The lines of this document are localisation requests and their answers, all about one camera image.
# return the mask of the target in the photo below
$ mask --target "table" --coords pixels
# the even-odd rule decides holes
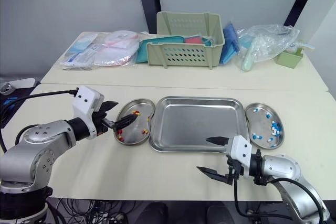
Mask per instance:
[[[96,67],[91,71],[62,70],[62,55],[41,83],[96,84],[168,88],[211,88],[253,90],[327,91],[316,69],[304,55],[295,69],[278,65],[274,60],[254,65],[242,72],[231,61],[209,70],[206,67],[149,66],[147,63],[124,67]]]
[[[73,84],[41,84],[33,93],[73,89]],[[121,108],[137,98],[154,103],[167,95],[227,97],[244,107],[253,102],[271,106],[280,116],[285,141],[263,155],[286,154],[301,166],[305,178],[323,200],[336,199],[334,164],[336,102],[328,92],[231,89],[182,89],[91,85],[105,100],[120,102],[108,112],[115,119]],[[26,125],[71,119],[68,94],[27,100],[3,130],[6,146]],[[95,140],[82,140],[58,158],[49,186],[54,197],[123,200],[233,200],[233,187],[211,180],[196,169],[228,171],[226,157],[214,153],[160,153],[148,142],[119,144],[111,131]],[[281,200],[276,188],[256,186],[253,178],[239,180],[239,200]]]

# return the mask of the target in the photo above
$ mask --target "teal tray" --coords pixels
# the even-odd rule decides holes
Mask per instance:
[[[145,39],[142,41],[140,48],[138,50],[138,56],[136,57],[135,63],[147,62],[147,43],[184,43],[184,38],[182,36],[169,36],[155,39]]]

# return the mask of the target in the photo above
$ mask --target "green plastic basket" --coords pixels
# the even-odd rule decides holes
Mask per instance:
[[[148,64],[168,66],[218,66],[225,43],[222,22],[218,14],[171,13],[157,14],[157,34],[215,38],[216,44],[159,43],[147,44]]]

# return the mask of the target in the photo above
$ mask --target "plastic wrap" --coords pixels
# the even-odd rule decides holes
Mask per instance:
[[[293,43],[299,30],[292,26],[258,25],[237,31],[240,68],[249,71],[254,62],[274,58]]]
[[[91,70],[94,56],[99,45],[93,42],[97,39],[98,33],[89,33],[77,39],[77,41],[65,53],[61,61],[63,69],[69,70]]]
[[[139,47],[138,34],[133,31],[89,33],[81,36],[65,53],[63,69],[91,70],[97,66],[129,64]]]

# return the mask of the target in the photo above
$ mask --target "green container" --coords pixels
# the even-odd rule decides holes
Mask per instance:
[[[173,66],[218,66],[225,43],[222,22],[218,14],[159,12],[156,16],[157,36],[213,37],[211,46],[188,43],[147,44],[148,64]]]
[[[299,48],[294,54],[284,51],[278,55],[277,64],[289,68],[295,68],[302,57],[302,48]]]

